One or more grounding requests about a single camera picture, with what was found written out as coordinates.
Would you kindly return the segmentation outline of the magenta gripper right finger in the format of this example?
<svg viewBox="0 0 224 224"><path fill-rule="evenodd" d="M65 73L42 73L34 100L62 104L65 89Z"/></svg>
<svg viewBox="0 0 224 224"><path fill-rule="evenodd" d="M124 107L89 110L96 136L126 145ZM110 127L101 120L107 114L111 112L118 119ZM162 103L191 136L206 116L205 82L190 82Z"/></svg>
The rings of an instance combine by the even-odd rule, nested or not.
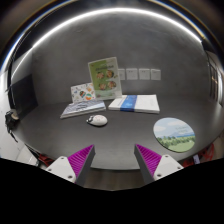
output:
<svg viewBox="0 0 224 224"><path fill-rule="evenodd" d="M183 166L170 155L160 155L139 144L135 145L134 155L139 164L145 184L160 180L183 169Z"/></svg>

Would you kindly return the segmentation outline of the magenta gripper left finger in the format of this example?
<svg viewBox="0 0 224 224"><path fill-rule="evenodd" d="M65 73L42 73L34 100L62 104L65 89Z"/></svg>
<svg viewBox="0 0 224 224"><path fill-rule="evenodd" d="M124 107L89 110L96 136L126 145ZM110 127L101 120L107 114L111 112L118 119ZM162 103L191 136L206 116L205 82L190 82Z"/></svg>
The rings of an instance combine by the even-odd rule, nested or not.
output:
<svg viewBox="0 0 224 224"><path fill-rule="evenodd" d="M69 157L60 156L46 171L83 187L94 156L95 147L90 145Z"/></svg>

